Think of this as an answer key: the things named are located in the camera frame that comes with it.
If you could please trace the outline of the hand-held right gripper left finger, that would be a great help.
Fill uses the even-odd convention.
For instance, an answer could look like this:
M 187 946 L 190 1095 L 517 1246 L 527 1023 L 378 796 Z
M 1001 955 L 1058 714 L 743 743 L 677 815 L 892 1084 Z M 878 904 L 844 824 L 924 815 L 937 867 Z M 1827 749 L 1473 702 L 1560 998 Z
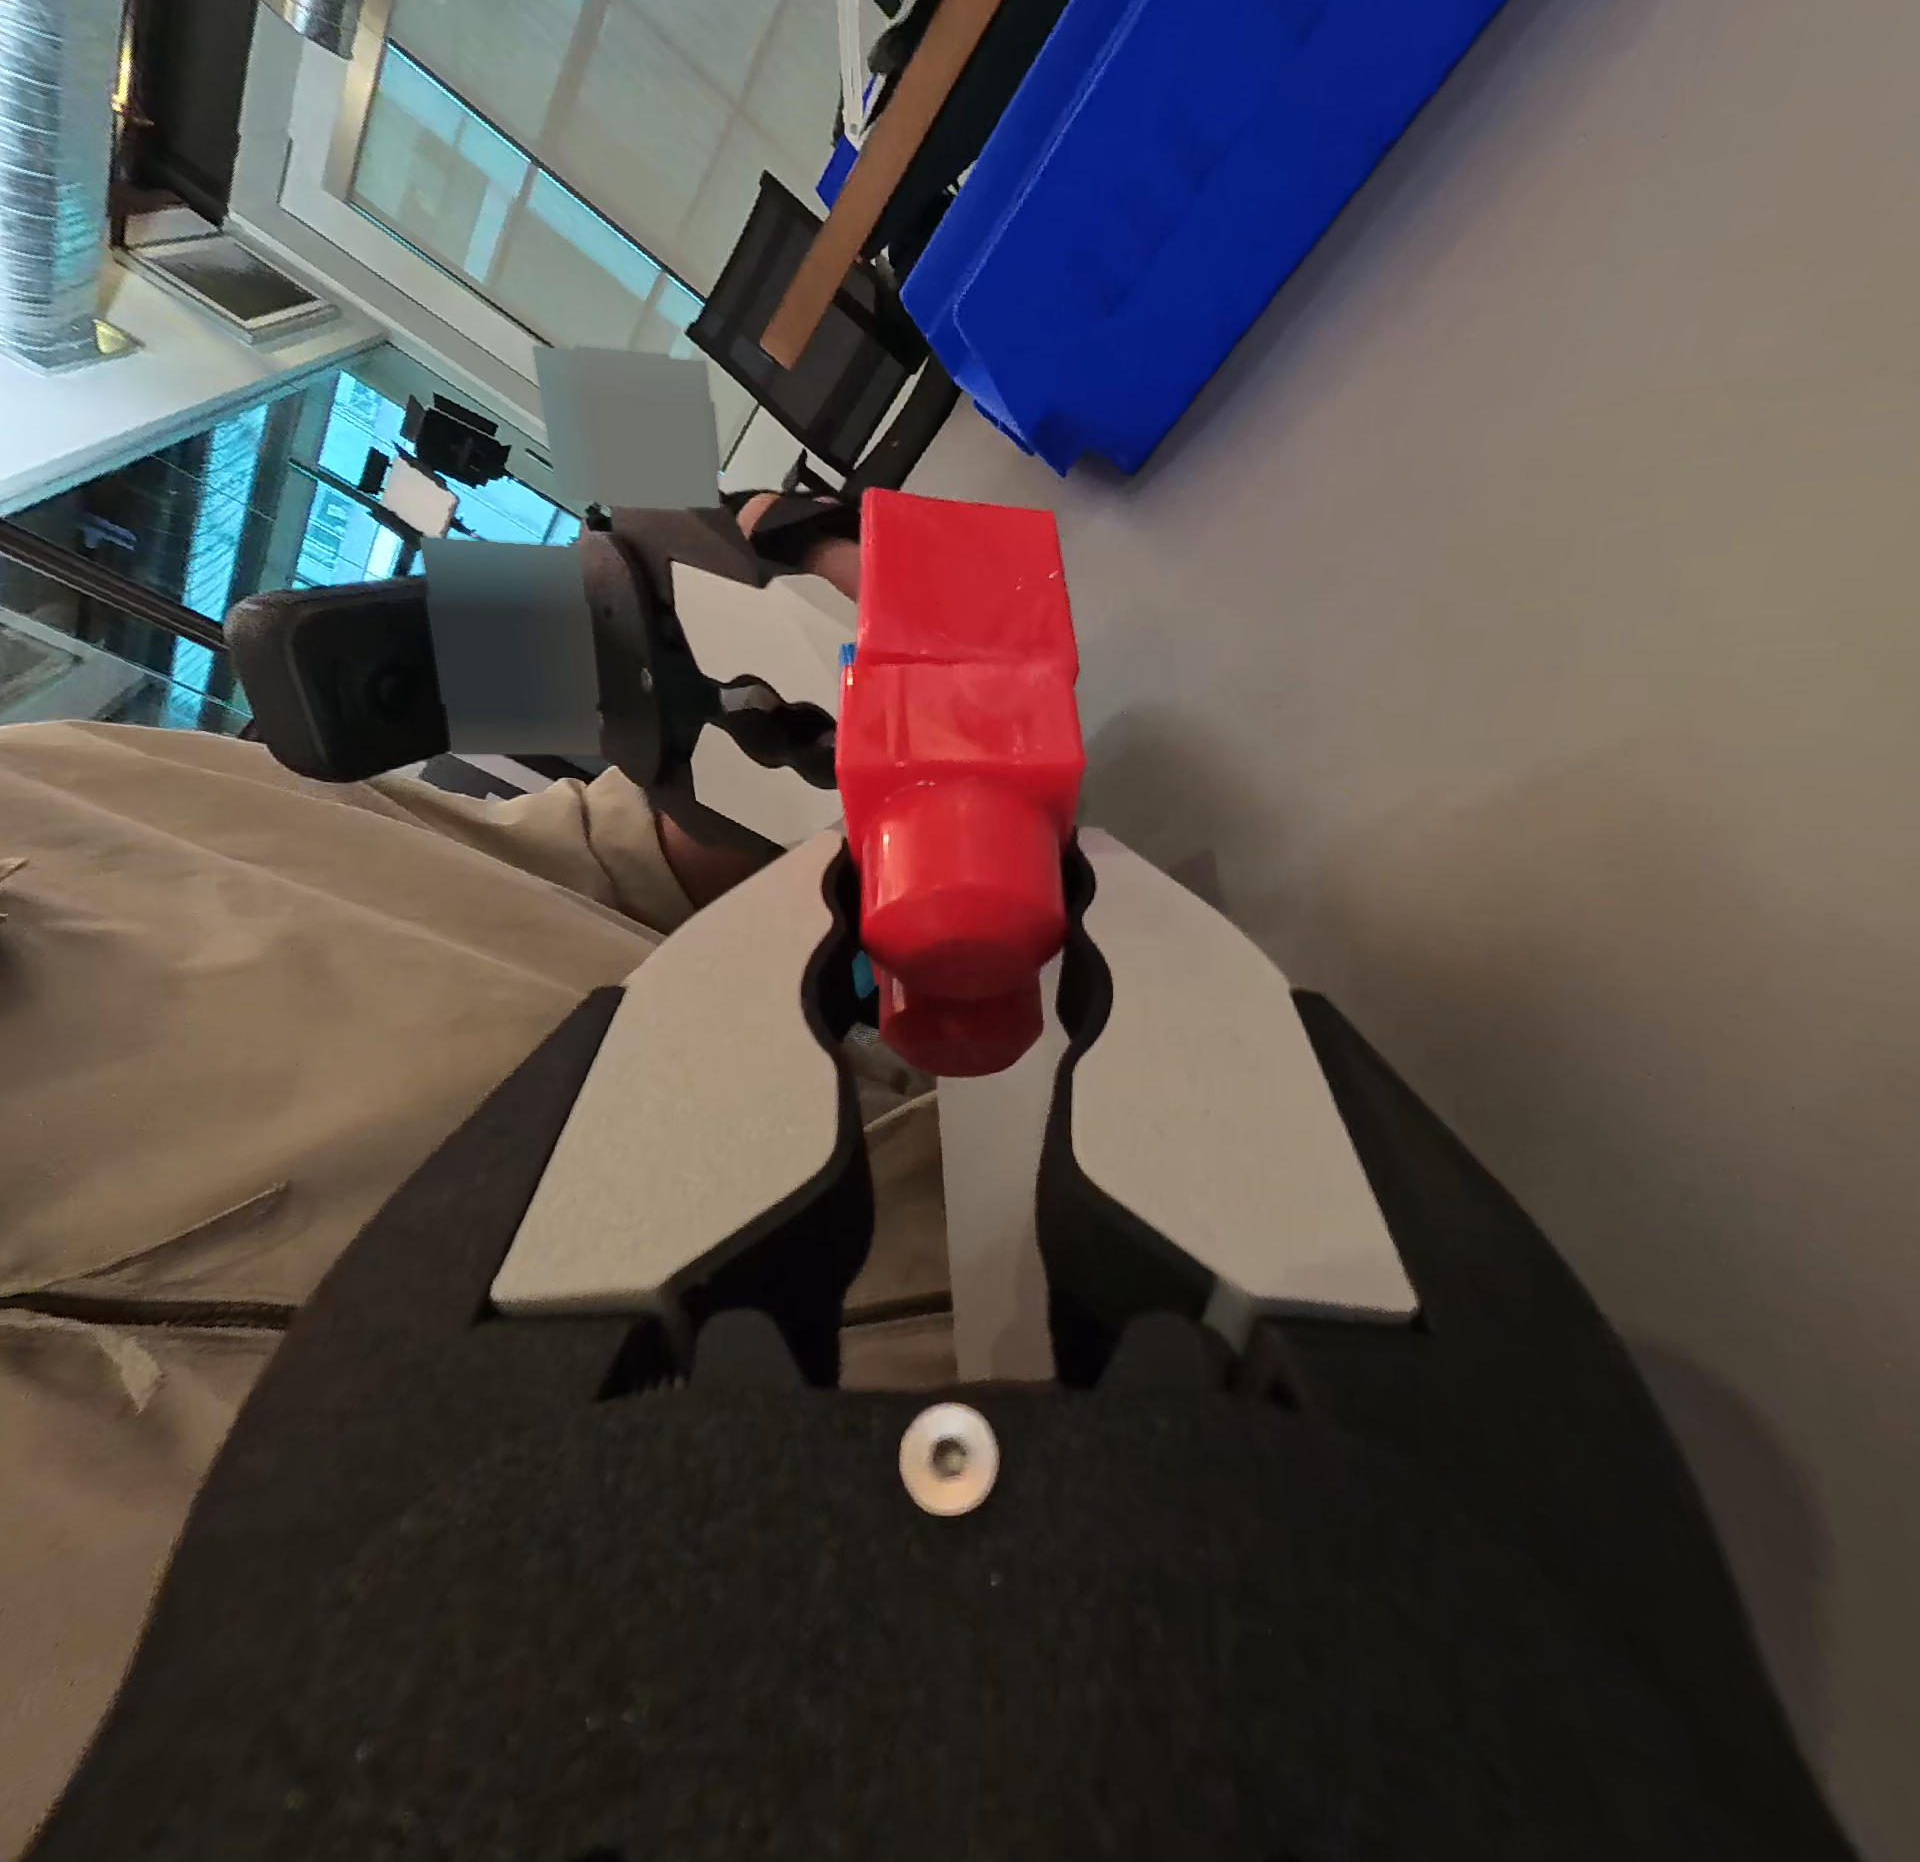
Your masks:
M 843 1038 L 804 1002 L 847 848 L 786 850 L 627 978 L 493 1276 L 502 1314 L 661 1314 L 865 1161 Z

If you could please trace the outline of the wooden shelf board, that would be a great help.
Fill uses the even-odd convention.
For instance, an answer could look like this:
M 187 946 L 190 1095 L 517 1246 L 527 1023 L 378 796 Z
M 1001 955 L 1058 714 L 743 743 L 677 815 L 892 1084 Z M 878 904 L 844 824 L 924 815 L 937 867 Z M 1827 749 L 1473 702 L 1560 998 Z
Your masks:
M 1005 0 L 941 0 L 902 69 L 898 91 L 867 132 L 843 193 L 811 243 L 769 320 L 760 347 L 781 367 L 798 367 L 852 264 L 924 144 L 931 125 L 973 58 Z

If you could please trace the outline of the blue plastic bin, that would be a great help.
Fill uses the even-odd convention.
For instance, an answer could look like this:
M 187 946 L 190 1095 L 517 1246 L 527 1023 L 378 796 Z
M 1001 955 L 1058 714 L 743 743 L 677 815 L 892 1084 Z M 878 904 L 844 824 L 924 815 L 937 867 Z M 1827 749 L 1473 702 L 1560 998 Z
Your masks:
M 1066 2 L 905 313 L 1056 472 L 1141 470 L 1505 2 Z

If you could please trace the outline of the silver ventilation duct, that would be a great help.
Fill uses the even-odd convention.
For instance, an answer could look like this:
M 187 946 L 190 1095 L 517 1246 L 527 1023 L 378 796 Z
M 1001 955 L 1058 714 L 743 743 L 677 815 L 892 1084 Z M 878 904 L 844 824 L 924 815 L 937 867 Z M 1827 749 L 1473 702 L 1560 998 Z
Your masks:
M 2 353 L 42 375 L 102 357 L 124 19 L 125 0 L 2 0 Z

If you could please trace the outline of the red double toy block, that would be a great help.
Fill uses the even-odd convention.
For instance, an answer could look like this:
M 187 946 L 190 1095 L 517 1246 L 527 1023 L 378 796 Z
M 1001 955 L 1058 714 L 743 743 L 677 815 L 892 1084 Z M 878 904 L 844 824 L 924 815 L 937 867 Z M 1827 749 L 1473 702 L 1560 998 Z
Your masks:
M 836 778 L 880 1036 L 941 1080 L 1017 1062 L 1069 934 L 1085 743 L 1053 516 L 873 488 Z

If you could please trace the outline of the blue toy block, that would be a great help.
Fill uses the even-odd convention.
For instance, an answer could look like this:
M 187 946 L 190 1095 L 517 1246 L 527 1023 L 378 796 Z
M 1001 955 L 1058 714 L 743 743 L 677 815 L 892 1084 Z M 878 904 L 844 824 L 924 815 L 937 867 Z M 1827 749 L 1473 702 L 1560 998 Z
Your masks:
M 838 648 L 843 696 L 847 695 L 847 677 L 849 677 L 849 669 L 855 663 L 855 657 L 856 657 L 856 642 L 843 639 L 843 644 Z M 873 963 L 869 962 L 865 949 L 858 949 L 855 953 L 852 966 L 851 966 L 851 978 L 852 978 L 855 998 L 862 1004 L 858 1016 L 867 1024 L 878 1026 L 878 1008 L 873 1008 L 873 1004 L 878 1004 L 878 981 L 875 981 Z

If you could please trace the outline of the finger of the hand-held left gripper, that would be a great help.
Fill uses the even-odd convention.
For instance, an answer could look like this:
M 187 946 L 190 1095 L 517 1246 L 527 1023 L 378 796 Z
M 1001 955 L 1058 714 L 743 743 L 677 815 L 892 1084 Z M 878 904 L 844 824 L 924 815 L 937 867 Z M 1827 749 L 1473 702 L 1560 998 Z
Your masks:
M 852 601 L 808 575 L 749 584 L 677 562 L 670 578 L 687 652 L 714 688 L 689 751 L 692 796 L 772 843 L 840 825 L 836 738 Z

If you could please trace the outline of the black office chair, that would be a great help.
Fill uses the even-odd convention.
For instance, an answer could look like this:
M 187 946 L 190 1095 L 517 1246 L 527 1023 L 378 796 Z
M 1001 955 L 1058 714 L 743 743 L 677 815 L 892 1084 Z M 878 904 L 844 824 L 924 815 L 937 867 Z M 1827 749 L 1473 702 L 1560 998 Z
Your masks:
M 687 335 L 804 454 L 840 476 L 847 494 L 904 488 L 960 391 L 891 279 L 871 262 L 855 262 L 798 366 L 781 366 L 761 347 L 823 226 L 800 193 L 766 170 Z

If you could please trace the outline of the person's left hand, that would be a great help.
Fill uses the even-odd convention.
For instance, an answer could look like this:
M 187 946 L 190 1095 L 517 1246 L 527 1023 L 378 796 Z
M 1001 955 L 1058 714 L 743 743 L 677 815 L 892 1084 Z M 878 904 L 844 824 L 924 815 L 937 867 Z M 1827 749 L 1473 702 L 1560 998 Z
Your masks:
M 836 491 L 730 490 L 721 505 L 749 552 L 779 575 L 816 573 L 823 552 L 856 549 L 862 541 L 862 505 Z

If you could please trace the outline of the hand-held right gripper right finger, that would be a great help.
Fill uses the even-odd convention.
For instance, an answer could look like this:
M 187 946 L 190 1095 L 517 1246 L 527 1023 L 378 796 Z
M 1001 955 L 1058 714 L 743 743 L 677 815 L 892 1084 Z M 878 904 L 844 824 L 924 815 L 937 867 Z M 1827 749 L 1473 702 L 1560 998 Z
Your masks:
M 1090 1024 L 1053 1093 L 1040 1239 L 1102 1323 L 1409 1323 L 1419 1299 L 1283 971 L 1106 831 L 1074 955 Z

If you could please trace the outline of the person's beige jacket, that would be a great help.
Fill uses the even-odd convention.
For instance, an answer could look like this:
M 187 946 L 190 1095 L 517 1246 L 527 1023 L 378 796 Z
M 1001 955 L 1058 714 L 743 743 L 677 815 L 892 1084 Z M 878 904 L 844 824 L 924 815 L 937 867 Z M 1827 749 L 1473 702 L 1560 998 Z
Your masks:
M 946 1226 L 932 1081 L 801 873 L 830 1167 L 649 1303 L 489 1301 L 636 967 L 718 900 L 610 768 L 515 800 L 5 726 L 5 1858 L 960 1855 L 1013 1565 L 844 1388 Z

